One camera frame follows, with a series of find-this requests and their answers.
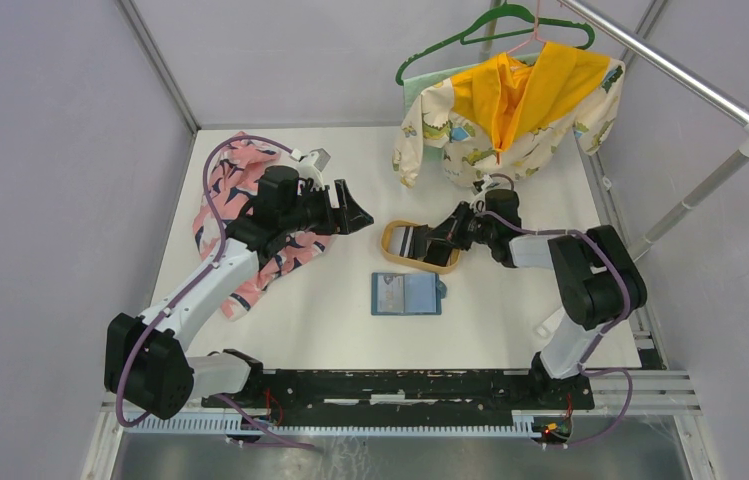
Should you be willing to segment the oval wooden tray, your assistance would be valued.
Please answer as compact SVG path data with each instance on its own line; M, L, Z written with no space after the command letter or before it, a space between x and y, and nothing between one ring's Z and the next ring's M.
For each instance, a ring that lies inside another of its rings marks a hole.
M380 239L380 251L389 262L417 270L444 275L459 263L460 251L427 238L430 228L405 220L386 225Z

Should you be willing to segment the silver credit card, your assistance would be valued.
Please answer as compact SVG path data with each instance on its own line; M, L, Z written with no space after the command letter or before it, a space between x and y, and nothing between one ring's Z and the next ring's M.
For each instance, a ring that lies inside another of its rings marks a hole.
M403 314L405 310L404 276L377 273L374 277L375 312L383 315Z

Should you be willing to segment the blue leather card holder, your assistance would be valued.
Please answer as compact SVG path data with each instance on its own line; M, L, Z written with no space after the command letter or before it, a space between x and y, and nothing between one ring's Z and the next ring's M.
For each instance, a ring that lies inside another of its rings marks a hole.
M436 273L393 273L404 276L405 287L405 310L403 314L383 315L375 312L374 301L374 277L371 274L371 314L374 316L426 316L440 315L442 313L442 301L447 295L447 286L440 280Z

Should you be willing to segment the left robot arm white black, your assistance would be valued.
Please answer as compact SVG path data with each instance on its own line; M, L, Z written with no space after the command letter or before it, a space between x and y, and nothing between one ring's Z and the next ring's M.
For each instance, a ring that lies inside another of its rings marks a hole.
M345 180L323 186L290 166L270 166L253 199L221 227L216 247L163 301L138 316L120 313L105 340L104 386L116 396L120 425L147 416L169 419L193 398L226 393L240 407L256 405L263 379L241 356L186 352L224 299L251 280L299 232L350 235L374 222L351 196Z

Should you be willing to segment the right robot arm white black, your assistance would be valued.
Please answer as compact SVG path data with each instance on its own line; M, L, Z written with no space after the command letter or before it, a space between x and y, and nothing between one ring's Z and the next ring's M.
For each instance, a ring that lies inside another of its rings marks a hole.
M519 206L514 190L488 190L475 203L460 202L439 225L414 228L408 251L443 266L453 251L481 244L506 268L553 272L563 315L534 355L527 382L530 400L552 408L567 396L567 381L587 376L585 363L606 334L645 305L647 288L614 227L528 230Z

